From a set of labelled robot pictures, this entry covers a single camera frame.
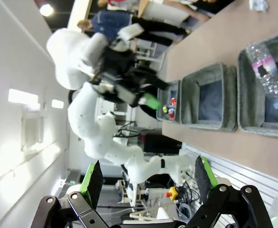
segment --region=blue shirt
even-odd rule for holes
[[[93,30],[106,36],[109,42],[117,38],[120,29],[131,24],[131,14],[122,11],[102,10],[92,18]]]

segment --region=round light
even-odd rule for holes
[[[54,12],[54,9],[49,4],[45,4],[45,5],[41,6],[41,8],[40,8],[40,13],[45,17],[48,17],[53,12]]]

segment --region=rectangular ceiling light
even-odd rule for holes
[[[25,105],[36,105],[38,103],[38,95],[10,89],[8,101]]]
[[[63,108],[64,107],[64,102],[63,101],[58,101],[58,100],[52,100],[52,107],[53,108]]]

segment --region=plastic bottle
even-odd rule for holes
[[[274,101],[273,106],[278,110],[278,69],[273,56],[264,43],[247,47],[246,53],[266,96]]]

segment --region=gray bin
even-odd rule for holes
[[[179,123],[179,91],[180,91],[180,81],[175,80],[172,82],[169,82],[169,89],[168,90],[160,90],[158,89],[158,99],[161,102],[161,107],[157,110],[157,119],[165,122],[173,122],[173,123]],[[174,92],[177,97],[176,98],[176,107],[175,107],[175,117],[173,120],[169,119],[169,115],[165,114],[162,110],[164,105],[170,104],[170,101],[172,99],[171,93]]]
[[[274,59],[278,61],[278,35],[265,43]],[[248,133],[278,137],[278,110],[274,110],[272,101],[266,98],[245,50],[238,58],[238,91],[239,127]]]
[[[215,86],[215,89],[212,89],[213,93],[215,92],[214,96],[205,92],[206,86]],[[182,79],[180,94],[181,124],[198,129],[235,131],[236,67],[216,63],[194,72]],[[214,118],[202,118],[203,111],[207,115],[214,111],[217,115],[214,115]]]

